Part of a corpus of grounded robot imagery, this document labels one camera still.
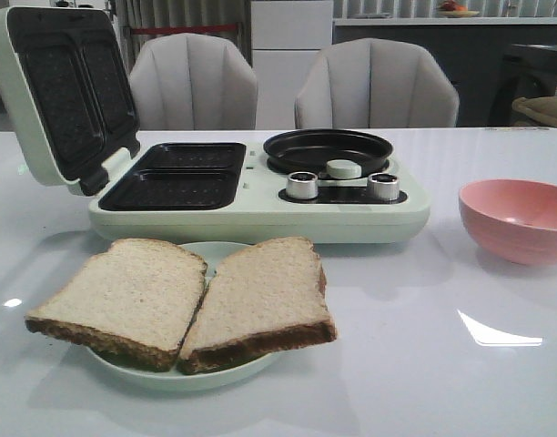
bread slice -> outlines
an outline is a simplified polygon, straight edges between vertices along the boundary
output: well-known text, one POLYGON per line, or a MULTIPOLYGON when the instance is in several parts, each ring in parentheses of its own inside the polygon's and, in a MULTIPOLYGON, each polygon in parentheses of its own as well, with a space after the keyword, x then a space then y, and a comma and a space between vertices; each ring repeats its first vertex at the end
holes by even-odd
POLYGON ((209 282, 178 367, 208 371, 335 340, 325 285, 319 255, 302 237, 270 239, 230 255, 209 282))
POLYGON ((203 296, 206 267, 201 257, 172 243, 117 240, 29 311, 25 325, 168 370, 203 296))

white plate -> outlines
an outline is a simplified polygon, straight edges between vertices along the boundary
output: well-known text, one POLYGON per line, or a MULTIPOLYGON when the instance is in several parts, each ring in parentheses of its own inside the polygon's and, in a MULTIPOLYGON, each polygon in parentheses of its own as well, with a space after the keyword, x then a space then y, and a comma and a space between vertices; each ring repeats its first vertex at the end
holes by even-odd
MULTIPOLYGON (((207 241, 182 245, 184 249, 197 253, 206 261, 208 264, 206 276, 208 278, 214 276, 216 266, 221 260, 246 246, 246 244, 223 241, 207 241)), ((244 380, 262 371, 282 354, 282 352, 270 353, 223 371, 184 375, 175 366, 172 370, 164 372, 143 371, 134 367, 128 367, 125 361, 121 362, 121 359, 105 359, 91 349, 88 349, 88 351, 100 364, 119 378, 144 388, 161 391, 199 391, 222 387, 232 382, 244 380)))
POLYGON ((476 16, 479 11, 438 11, 439 15, 448 18, 466 18, 468 16, 476 16))

chair backrest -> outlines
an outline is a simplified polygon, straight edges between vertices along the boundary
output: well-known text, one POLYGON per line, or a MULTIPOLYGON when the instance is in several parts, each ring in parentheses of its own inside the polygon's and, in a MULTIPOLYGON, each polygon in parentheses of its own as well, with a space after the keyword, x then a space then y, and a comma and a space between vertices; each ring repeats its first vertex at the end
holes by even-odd
POLYGON ((428 50, 364 38, 319 51, 295 102, 295 124, 454 127, 458 111, 458 93, 428 50))
POLYGON ((255 127, 258 81, 227 39, 179 34, 148 41, 129 83, 141 129, 255 127))

bowl on counter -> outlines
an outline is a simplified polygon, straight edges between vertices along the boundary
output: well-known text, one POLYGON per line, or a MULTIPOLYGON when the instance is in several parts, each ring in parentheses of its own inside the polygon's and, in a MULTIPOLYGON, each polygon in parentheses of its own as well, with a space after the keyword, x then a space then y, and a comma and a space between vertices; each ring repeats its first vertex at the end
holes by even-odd
POLYGON ((557 186, 479 180, 461 188, 459 207, 464 228, 482 248, 519 264, 557 263, 557 186))

appliance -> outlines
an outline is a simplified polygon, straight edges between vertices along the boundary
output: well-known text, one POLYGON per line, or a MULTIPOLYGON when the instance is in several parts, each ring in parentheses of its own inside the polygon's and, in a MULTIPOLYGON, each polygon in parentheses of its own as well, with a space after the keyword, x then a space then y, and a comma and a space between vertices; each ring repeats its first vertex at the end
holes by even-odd
POLYGON ((512 126, 523 115, 511 111, 518 97, 557 96, 557 46, 510 45, 503 54, 489 126, 512 126))
POLYGON ((102 11, 0 11, 0 91, 32 174, 90 196, 92 226, 107 239, 392 242, 416 235, 429 216, 426 192, 390 143, 360 132, 295 131, 247 146, 164 143, 139 153, 136 110, 102 11), (313 173, 305 166, 317 164, 317 150, 329 163, 313 173), (281 166, 293 162, 303 167, 285 174, 281 166))

